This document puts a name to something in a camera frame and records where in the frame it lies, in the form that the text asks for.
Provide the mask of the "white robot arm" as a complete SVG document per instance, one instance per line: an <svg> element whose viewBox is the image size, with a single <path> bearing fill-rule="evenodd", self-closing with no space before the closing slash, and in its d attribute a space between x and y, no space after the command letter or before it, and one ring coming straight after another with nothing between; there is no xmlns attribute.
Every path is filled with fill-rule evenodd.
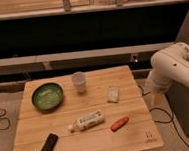
<svg viewBox="0 0 189 151"><path fill-rule="evenodd" d="M189 44L181 41L155 52L150 64L145 85L150 89L152 103L170 89L173 81L189 88Z"/></svg>

